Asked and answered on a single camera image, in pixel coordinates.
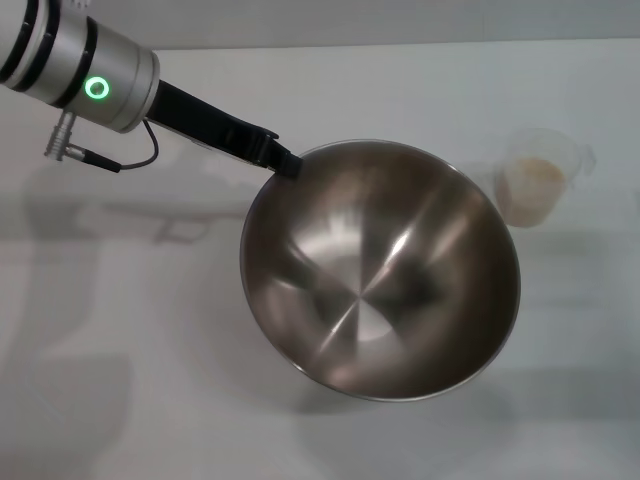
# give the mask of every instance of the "white surface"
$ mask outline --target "white surface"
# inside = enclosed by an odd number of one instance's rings
[[[155,48],[640,36],[637,0],[99,0],[89,12]]]
[[[57,112],[0,90],[3,480],[637,479],[640,41],[162,53],[163,78],[296,152],[405,142],[482,180],[547,127],[599,163],[514,231],[520,315],[498,360],[408,405],[317,386],[268,344],[238,244],[267,172],[159,132],[113,175],[42,150]],[[75,142],[137,161],[128,136]]]

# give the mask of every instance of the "cable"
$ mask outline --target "cable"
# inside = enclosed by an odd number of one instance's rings
[[[122,165],[121,170],[133,170],[135,168],[146,167],[147,165],[150,165],[153,162],[155,162],[156,159],[158,158],[158,155],[160,154],[158,139],[153,133],[153,130],[151,130],[151,125],[149,125],[149,122],[147,120],[143,120],[142,123],[144,123],[144,127],[147,129],[147,132],[149,132],[149,136],[151,137],[151,141],[153,142],[153,155],[151,156],[151,158],[149,158],[149,160],[145,160],[144,162],[132,163],[130,165]]]

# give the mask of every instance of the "stainless steel bowl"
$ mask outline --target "stainless steel bowl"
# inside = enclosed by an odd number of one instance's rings
[[[416,400],[484,369],[513,326],[520,274],[487,197],[451,165],[351,141],[273,176],[249,211],[245,293],[271,343],[350,395]]]

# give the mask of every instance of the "black stripe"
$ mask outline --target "black stripe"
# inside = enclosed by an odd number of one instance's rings
[[[82,52],[80,63],[78,63],[78,68],[76,69],[76,73],[71,79],[71,83],[64,91],[64,93],[60,96],[60,98],[51,104],[52,106],[56,108],[64,108],[69,105],[71,100],[73,100],[78,94],[78,92],[82,88],[82,84],[84,83],[85,78],[87,77],[87,74],[89,73],[89,69],[91,68],[91,62],[93,62],[93,54],[96,52],[97,45],[98,24],[93,18],[87,17],[87,41],[84,44],[84,51]]]
[[[20,33],[16,39],[16,43],[11,49],[11,53],[7,57],[7,61],[4,62],[4,66],[0,69],[0,84],[6,82],[22,60],[22,55],[29,45],[31,34],[33,33],[33,26],[38,18],[38,0],[29,0],[27,3],[27,11],[24,14],[24,20],[22,21],[22,27]]]
[[[47,60],[49,60],[49,55],[51,55],[51,50],[53,49],[53,44],[56,41],[59,26],[60,5],[57,0],[49,0],[49,18],[47,19],[45,34],[42,37],[36,56],[33,58],[27,73],[24,75],[22,80],[20,80],[18,85],[13,87],[13,90],[16,92],[27,91],[33,87],[33,84],[36,83],[36,81],[38,81],[38,77],[40,77],[42,70],[44,70],[44,67],[47,64]]]

